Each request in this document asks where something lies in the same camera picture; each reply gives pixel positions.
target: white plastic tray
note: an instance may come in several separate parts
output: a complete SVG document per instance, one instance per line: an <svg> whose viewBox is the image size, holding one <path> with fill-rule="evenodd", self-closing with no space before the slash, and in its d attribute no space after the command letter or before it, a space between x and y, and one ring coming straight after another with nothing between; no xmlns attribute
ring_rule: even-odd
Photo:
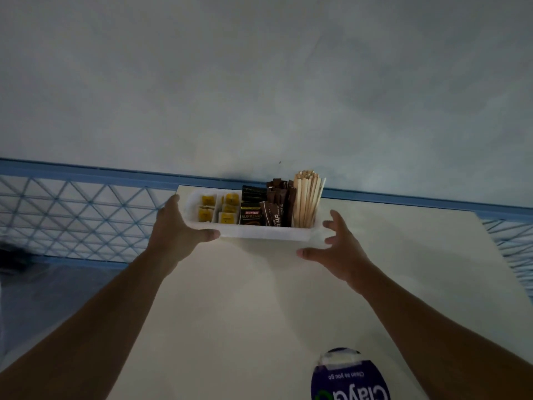
<svg viewBox="0 0 533 400"><path fill-rule="evenodd" d="M291 240L306 242L311 239L312 234L320 224L315 220L315 225L310 229L300 229L295 227L274 227L274 226L249 226L241 224L221 224L218 221L218 212L220 211L220 197L226 194L238 194L239 200L242 197L242 191L232 189L213 189L197 188L187 199L185 207L182 209L182 216L185 223L194 229L217 229L221 237L239 237L239 238L266 238L272 240ZM217 206L211 222L198 222L198 206L202 203L202 195L217 194Z"/></svg>

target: blue horizontal bar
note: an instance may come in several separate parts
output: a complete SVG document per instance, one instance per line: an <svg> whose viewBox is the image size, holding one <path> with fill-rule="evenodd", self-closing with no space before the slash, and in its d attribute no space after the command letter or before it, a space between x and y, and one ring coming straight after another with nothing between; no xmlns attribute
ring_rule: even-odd
<svg viewBox="0 0 533 400"><path fill-rule="evenodd" d="M128 266L126 262L83 260L79 258L54 257L48 255L36 255L34 261L40 264L66 265L70 267L125 269Z"/></svg>
<svg viewBox="0 0 533 400"><path fill-rule="evenodd" d="M22 177L47 178L63 181L92 182L127 187L149 187L175 190L179 185L241 189L244 184L263 186L264 182L228 180L222 178L172 175L110 168L84 167L66 164L50 164L35 161L0 159L0 174ZM422 208L452 209L475 212L481 219L504 219L507 221L533 223L533 208L491 205L475 202L449 201L445 199L412 196L373 194L341 189L325 188L324 198L347 201L374 202L391 205L418 206Z"/></svg>

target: forearm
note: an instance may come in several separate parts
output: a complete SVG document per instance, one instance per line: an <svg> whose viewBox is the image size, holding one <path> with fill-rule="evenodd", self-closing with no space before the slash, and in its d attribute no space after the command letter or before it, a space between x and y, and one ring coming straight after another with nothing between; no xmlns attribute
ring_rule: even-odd
<svg viewBox="0 0 533 400"><path fill-rule="evenodd" d="M168 272L144 252L74 316L0 374L0 398L105 399Z"/></svg>
<svg viewBox="0 0 533 400"><path fill-rule="evenodd" d="M533 366L441 315L371 267L357 290L431 399L533 398Z"/></svg>

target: gray wall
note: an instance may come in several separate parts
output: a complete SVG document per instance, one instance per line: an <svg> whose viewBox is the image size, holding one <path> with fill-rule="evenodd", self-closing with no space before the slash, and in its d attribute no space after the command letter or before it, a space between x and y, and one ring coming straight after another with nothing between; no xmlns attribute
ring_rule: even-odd
<svg viewBox="0 0 533 400"><path fill-rule="evenodd" d="M531 12L2 0L0 155L533 206Z"/></svg>

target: purple label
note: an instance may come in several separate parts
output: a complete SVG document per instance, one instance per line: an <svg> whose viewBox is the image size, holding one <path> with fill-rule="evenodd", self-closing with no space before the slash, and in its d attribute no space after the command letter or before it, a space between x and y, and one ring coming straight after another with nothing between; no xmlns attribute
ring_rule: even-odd
<svg viewBox="0 0 533 400"><path fill-rule="evenodd" d="M312 400L390 400L376 365L349 348L324 354L311 380Z"/></svg>

